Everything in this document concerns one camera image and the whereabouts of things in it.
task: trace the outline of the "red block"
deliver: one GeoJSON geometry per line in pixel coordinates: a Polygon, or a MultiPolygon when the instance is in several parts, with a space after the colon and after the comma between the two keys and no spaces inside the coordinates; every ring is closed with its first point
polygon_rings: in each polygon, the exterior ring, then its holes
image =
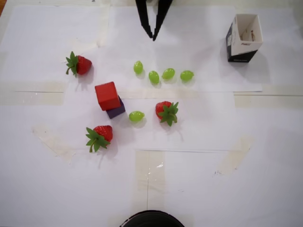
{"type": "Polygon", "coordinates": [[[95,86],[98,103],[101,109],[111,110],[121,106],[115,84],[109,82],[95,86]]]}

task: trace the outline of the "red strawberry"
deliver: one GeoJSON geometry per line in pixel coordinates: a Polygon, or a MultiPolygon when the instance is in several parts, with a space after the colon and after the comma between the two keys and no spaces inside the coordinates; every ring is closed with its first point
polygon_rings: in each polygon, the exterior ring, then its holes
{"type": "Polygon", "coordinates": [[[177,123],[176,114],[178,112],[178,104],[179,103],[174,104],[168,101],[156,104],[156,115],[161,119],[161,123],[167,122],[169,126],[172,125],[173,121],[177,123]]]}
{"type": "Polygon", "coordinates": [[[77,77],[77,73],[79,75],[83,75],[85,73],[87,73],[89,71],[89,69],[91,68],[91,61],[78,55],[75,56],[74,52],[71,52],[70,58],[66,58],[67,60],[67,71],[66,74],[68,74],[69,70],[71,69],[71,71],[73,72],[73,74],[75,75],[75,77],[77,77]]]}
{"type": "Polygon", "coordinates": [[[106,126],[97,126],[94,128],[100,136],[104,136],[104,139],[110,142],[113,139],[113,128],[110,125],[106,126]]]}
{"type": "Polygon", "coordinates": [[[113,138],[113,128],[109,125],[97,126],[94,130],[86,128],[88,134],[86,136],[90,139],[86,146],[90,146],[89,152],[93,152],[93,146],[95,152],[101,147],[107,149],[107,145],[110,144],[113,138]]]}

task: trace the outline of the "purple block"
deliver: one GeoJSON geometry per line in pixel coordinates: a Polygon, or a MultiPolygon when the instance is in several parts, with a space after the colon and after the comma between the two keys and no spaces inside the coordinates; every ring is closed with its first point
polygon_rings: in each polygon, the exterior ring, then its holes
{"type": "Polygon", "coordinates": [[[120,97],[119,97],[119,100],[120,100],[120,104],[121,104],[120,107],[115,108],[115,109],[111,109],[111,110],[106,110],[106,113],[108,114],[110,119],[112,119],[114,117],[117,117],[118,115],[125,112],[125,107],[124,107],[124,104],[123,104],[120,97]]]}

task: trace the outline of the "white box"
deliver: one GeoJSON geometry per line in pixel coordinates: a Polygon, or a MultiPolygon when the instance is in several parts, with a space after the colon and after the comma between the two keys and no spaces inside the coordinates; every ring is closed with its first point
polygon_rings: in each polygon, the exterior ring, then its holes
{"type": "Polygon", "coordinates": [[[226,36],[228,61],[249,62],[262,43],[258,15],[237,14],[226,36]]]}

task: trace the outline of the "grape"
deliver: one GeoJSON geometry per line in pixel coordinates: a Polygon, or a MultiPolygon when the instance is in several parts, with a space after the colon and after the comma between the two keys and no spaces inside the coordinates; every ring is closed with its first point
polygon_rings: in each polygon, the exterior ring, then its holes
{"type": "Polygon", "coordinates": [[[143,71],[143,65],[140,61],[136,61],[136,63],[134,64],[134,72],[137,74],[142,73],[143,71]]]}
{"type": "Polygon", "coordinates": [[[142,118],[144,117],[144,113],[140,112],[140,111],[133,111],[129,114],[129,119],[133,122],[138,122],[140,120],[142,120],[142,118]]]}
{"type": "Polygon", "coordinates": [[[175,70],[172,68],[168,68],[167,70],[165,70],[162,74],[162,78],[163,79],[171,79],[173,78],[175,75],[175,70]]]}
{"type": "Polygon", "coordinates": [[[156,71],[150,71],[148,74],[148,78],[151,80],[151,83],[158,84],[159,83],[159,75],[156,71]]]}
{"type": "Polygon", "coordinates": [[[194,76],[194,73],[192,71],[186,70],[181,73],[180,78],[181,78],[181,80],[186,82],[186,81],[191,80],[193,76],[194,76]]]}

